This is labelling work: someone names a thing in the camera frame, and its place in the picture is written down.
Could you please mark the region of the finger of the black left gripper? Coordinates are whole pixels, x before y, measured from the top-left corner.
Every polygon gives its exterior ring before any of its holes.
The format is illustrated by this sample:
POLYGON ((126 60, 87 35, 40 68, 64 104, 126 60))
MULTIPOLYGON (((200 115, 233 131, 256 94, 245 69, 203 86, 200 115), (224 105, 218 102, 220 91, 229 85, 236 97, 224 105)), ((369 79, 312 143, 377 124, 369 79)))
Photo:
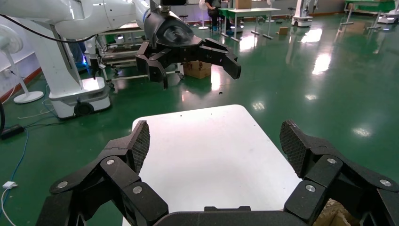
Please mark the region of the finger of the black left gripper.
POLYGON ((168 88, 168 78, 165 67, 169 66, 168 55, 170 49, 153 49, 149 41, 144 41, 136 53, 136 67, 145 73, 151 82, 163 84, 163 89, 168 88))
POLYGON ((206 38, 198 46, 198 60, 223 68, 233 79, 241 75, 241 65, 232 48, 211 38, 206 38))

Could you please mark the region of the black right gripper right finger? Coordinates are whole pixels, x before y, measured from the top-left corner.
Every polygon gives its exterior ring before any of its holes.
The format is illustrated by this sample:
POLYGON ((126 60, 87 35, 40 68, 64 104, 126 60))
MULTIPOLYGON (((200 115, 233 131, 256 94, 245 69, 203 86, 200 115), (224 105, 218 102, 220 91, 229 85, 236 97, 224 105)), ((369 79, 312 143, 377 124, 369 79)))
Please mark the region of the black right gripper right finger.
POLYGON ((347 159, 330 142, 302 132, 291 120, 279 133, 281 148, 301 179, 284 211, 313 225, 328 200, 339 202, 363 226, 399 223, 399 185, 347 159))

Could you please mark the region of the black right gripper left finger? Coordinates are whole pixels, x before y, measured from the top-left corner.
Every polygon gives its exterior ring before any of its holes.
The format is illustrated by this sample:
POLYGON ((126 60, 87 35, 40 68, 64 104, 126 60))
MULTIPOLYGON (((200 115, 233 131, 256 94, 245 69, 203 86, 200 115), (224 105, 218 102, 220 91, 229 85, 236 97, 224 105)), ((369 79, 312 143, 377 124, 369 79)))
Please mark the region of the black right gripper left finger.
POLYGON ((132 226, 166 216, 167 203, 139 177, 150 138, 148 123, 139 121, 130 135, 109 141, 92 162, 50 187, 36 224, 84 226, 107 202, 132 226))

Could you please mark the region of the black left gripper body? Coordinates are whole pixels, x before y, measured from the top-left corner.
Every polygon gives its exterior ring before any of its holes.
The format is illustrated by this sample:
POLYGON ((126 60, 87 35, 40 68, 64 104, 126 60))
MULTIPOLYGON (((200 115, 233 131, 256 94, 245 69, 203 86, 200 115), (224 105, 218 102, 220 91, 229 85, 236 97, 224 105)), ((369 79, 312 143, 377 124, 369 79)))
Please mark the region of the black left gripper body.
POLYGON ((155 53, 166 55, 169 63, 196 61, 203 44, 193 30, 171 11, 151 11, 144 19, 145 35, 155 53))

